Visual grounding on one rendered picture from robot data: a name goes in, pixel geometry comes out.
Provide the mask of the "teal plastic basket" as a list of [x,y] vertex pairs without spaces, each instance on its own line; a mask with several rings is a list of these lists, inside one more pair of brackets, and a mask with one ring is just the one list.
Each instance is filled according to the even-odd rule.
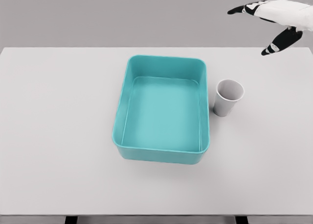
[[210,145],[208,100],[201,59],[132,56],[112,140],[125,159],[197,164]]

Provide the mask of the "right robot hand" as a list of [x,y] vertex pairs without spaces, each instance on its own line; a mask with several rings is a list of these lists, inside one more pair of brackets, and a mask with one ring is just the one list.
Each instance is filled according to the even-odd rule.
[[313,5],[291,0],[260,0],[230,9],[227,14],[245,13],[286,29],[262,50],[261,55],[281,52],[298,42],[304,31],[313,32]]

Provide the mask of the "white paper cup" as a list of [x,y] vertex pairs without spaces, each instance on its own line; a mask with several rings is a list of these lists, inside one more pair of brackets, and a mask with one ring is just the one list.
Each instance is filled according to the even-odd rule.
[[220,117],[228,116],[244,94],[245,89],[241,83],[231,79],[221,80],[216,86],[213,112]]

